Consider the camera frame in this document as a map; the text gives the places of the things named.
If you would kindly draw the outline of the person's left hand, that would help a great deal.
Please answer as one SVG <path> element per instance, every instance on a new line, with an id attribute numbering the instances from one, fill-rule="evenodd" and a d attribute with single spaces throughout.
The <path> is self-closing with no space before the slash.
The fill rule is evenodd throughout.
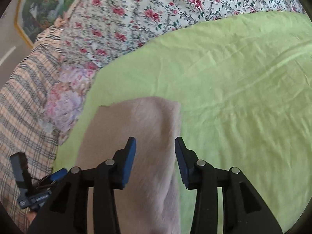
<path id="1" fill-rule="evenodd" d="M 32 221 L 35 219 L 36 215 L 37 215 L 37 213 L 35 211 L 29 211 L 27 213 L 27 219 L 29 221 L 29 224 L 32 223 Z"/>

